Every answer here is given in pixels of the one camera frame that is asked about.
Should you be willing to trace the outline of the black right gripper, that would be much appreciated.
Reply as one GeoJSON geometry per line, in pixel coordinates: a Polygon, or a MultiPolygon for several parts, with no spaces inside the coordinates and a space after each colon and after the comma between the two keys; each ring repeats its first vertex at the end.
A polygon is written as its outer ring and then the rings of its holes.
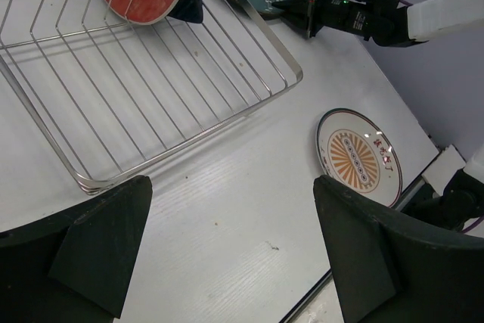
{"type": "Polygon", "coordinates": [[[281,12],[283,23],[304,39],[328,27],[365,41],[371,39],[381,47],[412,45],[408,35],[408,6],[401,6],[400,0],[278,0],[271,6],[281,12]],[[309,25],[286,18],[308,14],[309,25]]]}

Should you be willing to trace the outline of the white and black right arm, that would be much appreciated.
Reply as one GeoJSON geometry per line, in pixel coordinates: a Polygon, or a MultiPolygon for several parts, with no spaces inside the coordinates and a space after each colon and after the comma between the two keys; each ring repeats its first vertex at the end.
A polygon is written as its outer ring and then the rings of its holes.
{"type": "Polygon", "coordinates": [[[439,141],[453,141],[483,181],[483,0],[284,0],[284,18],[308,37],[332,28],[373,42],[370,52],[439,141]]]}

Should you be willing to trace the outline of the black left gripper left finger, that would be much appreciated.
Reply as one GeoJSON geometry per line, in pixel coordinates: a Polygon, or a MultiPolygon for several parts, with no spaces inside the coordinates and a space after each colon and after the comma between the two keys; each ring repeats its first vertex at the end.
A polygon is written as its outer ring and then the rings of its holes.
{"type": "Polygon", "coordinates": [[[1,233],[3,322],[112,322],[122,315],[152,201],[138,175],[1,233]]]}

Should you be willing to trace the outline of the dark blue leaf-shaped plate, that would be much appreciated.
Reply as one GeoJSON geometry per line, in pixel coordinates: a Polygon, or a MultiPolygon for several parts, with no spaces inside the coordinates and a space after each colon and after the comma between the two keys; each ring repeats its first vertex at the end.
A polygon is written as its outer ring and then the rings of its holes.
{"type": "Polygon", "coordinates": [[[169,17],[188,23],[203,22],[202,0],[178,0],[176,6],[169,12],[169,17]]]}

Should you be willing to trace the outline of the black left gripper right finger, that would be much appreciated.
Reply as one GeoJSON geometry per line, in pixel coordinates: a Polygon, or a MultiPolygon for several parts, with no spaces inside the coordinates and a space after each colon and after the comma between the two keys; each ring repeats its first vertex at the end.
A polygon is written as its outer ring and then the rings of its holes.
{"type": "Polygon", "coordinates": [[[481,322],[483,239],[421,222],[327,175],[313,194],[346,322],[481,322]]]}

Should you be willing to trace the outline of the white plate with orange sunburst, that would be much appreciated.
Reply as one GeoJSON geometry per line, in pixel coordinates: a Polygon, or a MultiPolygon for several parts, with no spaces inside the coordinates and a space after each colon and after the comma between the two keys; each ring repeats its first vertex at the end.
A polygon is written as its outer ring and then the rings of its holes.
{"type": "Polygon", "coordinates": [[[391,142],[370,119],[347,108],[330,110],[318,123],[315,142],[325,174],[384,206],[396,204],[402,168],[391,142]]]}

